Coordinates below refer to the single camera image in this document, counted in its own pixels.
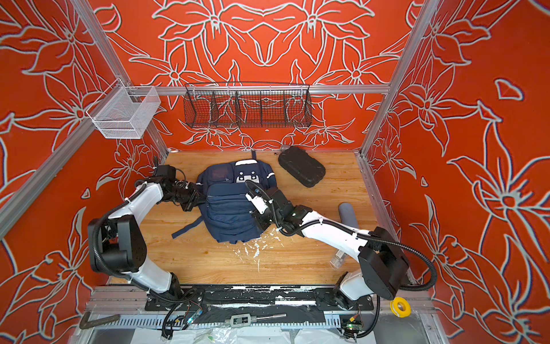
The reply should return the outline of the navy blue student backpack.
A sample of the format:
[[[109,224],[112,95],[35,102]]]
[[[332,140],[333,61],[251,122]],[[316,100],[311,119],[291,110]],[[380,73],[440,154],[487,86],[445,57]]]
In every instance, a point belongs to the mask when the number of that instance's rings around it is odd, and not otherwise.
[[[205,224],[210,235],[219,243],[248,242],[258,239],[264,232],[256,223],[252,212],[256,209],[246,198],[249,189],[246,182],[252,181],[270,189],[276,186],[272,167],[256,157],[211,165],[199,174],[196,185],[206,197],[199,205],[201,215],[183,229],[172,233],[175,239],[200,224]]]

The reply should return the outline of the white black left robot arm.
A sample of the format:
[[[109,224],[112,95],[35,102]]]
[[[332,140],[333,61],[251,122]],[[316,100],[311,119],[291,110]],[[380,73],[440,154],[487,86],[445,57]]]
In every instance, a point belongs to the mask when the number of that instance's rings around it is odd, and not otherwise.
[[[183,211],[204,204],[206,197],[194,183],[169,177],[150,177],[137,182],[124,202],[88,225],[90,266],[93,271],[125,279],[157,300],[176,304],[193,293],[183,292],[175,274],[152,261],[140,224],[157,204],[169,202]]]

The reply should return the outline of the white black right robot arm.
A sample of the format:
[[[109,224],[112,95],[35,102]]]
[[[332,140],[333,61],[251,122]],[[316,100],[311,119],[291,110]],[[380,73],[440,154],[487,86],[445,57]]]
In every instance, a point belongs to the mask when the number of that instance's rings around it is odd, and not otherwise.
[[[392,239],[382,227],[372,231],[348,226],[322,216],[304,205],[293,205],[276,187],[263,189],[248,182],[246,198],[254,206],[253,218],[263,227],[274,225],[286,237],[295,235],[325,243],[359,264],[360,269],[347,273],[339,282],[337,292],[348,300],[377,295],[393,300],[400,290],[422,292],[438,281],[438,271],[422,252]],[[421,284],[407,282],[411,253],[428,268],[429,280]]]

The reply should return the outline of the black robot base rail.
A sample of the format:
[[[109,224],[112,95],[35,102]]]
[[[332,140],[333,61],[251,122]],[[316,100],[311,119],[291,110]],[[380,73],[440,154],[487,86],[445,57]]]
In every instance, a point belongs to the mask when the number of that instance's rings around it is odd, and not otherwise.
[[[308,306],[321,311],[375,309],[373,297],[367,295],[356,301],[335,297],[333,285],[194,285],[196,294],[185,304],[193,310],[200,307],[251,308],[267,306]]]

